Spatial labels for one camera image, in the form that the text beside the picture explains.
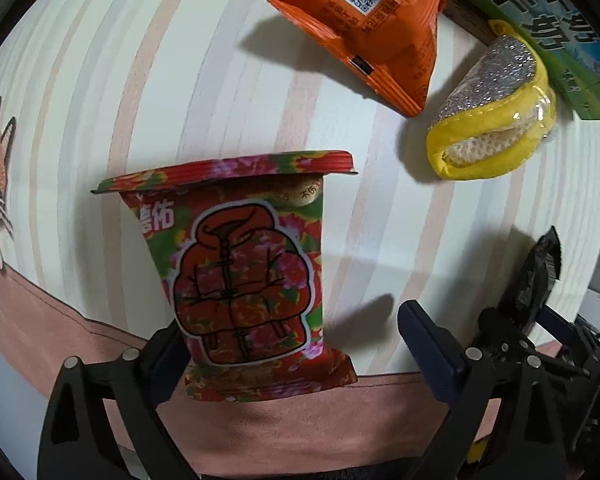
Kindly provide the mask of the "red floral snack packet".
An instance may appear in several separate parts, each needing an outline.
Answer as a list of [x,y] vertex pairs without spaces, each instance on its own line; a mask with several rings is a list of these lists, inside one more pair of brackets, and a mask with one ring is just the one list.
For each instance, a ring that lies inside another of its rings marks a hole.
[[346,151],[198,160],[102,180],[140,222],[192,356],[188,394],[259,402],[353,384],[324,336],[324,179]]

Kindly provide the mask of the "yellow glitter sponge pouch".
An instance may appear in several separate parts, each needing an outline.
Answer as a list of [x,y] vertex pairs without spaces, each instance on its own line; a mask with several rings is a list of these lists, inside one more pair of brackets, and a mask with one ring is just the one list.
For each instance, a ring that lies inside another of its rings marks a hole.
[[513,26],[495,39],[437,111],[426,136],[429,165],[445,180],[484,180],[520,167],[550,134],[555,92],[542,58]]

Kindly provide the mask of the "orange snack packet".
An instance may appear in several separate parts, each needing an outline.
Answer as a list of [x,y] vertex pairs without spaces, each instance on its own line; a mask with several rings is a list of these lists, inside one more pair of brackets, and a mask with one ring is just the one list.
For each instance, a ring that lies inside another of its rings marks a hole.
[[266,0],[400,113],[422,112],[445,0]]

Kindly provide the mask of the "black snack packet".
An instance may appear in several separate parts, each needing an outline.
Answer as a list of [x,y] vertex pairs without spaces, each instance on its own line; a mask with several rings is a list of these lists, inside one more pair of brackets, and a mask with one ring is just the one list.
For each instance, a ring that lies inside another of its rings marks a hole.
[[561,273],[562,242],[556,228],[551,226],[532,246],[516,278],[498,302],[496,310],[507,335],[529,333]]

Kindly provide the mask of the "cardboard milk box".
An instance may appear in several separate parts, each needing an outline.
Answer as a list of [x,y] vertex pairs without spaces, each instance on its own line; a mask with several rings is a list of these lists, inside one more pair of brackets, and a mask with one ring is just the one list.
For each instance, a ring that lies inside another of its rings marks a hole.
[[463,0],[509,22],[539,53],[552,85],[583,119],[600,120],[600,35],[571,0]]

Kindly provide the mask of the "striped cat tablecloth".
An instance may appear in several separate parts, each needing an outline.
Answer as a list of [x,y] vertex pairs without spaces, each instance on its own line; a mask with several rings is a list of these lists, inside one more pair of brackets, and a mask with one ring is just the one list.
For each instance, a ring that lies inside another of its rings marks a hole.
[[206,474],[293,474],[417,455],[444,416],[396,330],[415,298],[468,339],[532,243],[555,228],[550,305],[573,318],[600,252],[600,122],[564,110],[506,176],[440,181],[425,136],[481,53],[448,20],[426,112],[407,119],[265,0],[38,0],[0,47],[0,128],[16,126],[0,227],[0,445],[28,479],[59,367],[107,361],[171,321],[137,220],[109,176],[189,160],[346,150],[325,180],[325,333],[346,388],[160,408]]

